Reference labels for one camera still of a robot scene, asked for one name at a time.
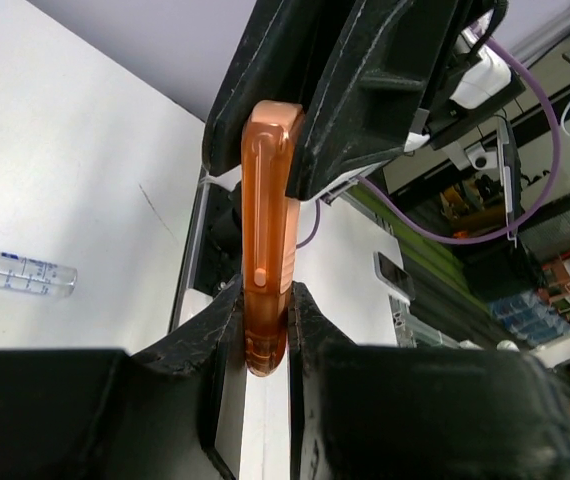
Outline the small spray bottle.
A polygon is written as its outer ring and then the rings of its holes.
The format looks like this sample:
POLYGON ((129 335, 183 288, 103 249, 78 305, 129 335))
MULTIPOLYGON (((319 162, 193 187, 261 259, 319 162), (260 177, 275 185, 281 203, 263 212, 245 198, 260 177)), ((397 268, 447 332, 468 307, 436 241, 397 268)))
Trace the small spray bottle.
POLYGON ((51 262, 0 252, 0 289, 49 297, 69 297, 77 270, 51 262))

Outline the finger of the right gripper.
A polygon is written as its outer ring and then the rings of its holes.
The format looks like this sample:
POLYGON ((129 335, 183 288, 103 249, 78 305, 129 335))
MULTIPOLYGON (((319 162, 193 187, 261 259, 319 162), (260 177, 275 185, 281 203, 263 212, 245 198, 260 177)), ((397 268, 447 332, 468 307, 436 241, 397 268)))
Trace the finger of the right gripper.
POLYGON ((202 162, 212 175, 240 164, 241 132, 262 100, 300 104, 321 117, 349 94, 348 44, 361 1, 258 1, 206 121, 202 162))

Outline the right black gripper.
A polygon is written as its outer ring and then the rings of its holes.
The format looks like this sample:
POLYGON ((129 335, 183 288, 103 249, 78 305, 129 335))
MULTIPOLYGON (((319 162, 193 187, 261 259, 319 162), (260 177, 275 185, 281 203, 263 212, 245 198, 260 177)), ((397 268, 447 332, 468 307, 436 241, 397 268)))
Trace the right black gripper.
POLYGON ((507 102, 454 101, 505 19, 507 1, 357 1, 318 81, 286 193, 309 200, 341 175, 400 156, 419 109, 425 135, 463 135, 507 102))

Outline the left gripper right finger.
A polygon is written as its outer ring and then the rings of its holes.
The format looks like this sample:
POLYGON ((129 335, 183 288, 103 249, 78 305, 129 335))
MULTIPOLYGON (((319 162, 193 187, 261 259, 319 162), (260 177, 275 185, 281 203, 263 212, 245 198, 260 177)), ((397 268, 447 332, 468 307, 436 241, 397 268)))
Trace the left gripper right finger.
POLYGON ((570 479, 570 394, 536 357, 358 345, 288 308, 294 479, 570 479))

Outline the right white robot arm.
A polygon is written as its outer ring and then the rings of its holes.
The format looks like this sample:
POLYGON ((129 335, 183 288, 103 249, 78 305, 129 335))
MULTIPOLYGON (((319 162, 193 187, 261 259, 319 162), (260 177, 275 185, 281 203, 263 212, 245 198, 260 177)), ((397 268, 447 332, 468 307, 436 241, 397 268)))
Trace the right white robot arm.
POLYGON ((412 131, 442 147, 485 120, 455 106, 484 39, 464 31, 504 1, 259 1, 206 121, 202 162, 221 176, 241 162, 241 135, 262 101, 297 104, 305 119, 287 194, 306 201, 402 156, 412 131))

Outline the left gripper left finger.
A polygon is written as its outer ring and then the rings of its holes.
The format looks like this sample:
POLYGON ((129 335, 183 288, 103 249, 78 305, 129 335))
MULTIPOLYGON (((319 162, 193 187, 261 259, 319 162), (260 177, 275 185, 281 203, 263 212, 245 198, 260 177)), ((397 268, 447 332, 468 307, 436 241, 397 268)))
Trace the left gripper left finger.
POLYGON ((136 354, 0 350, 0 479, 234 479, 242 286, 136 354))

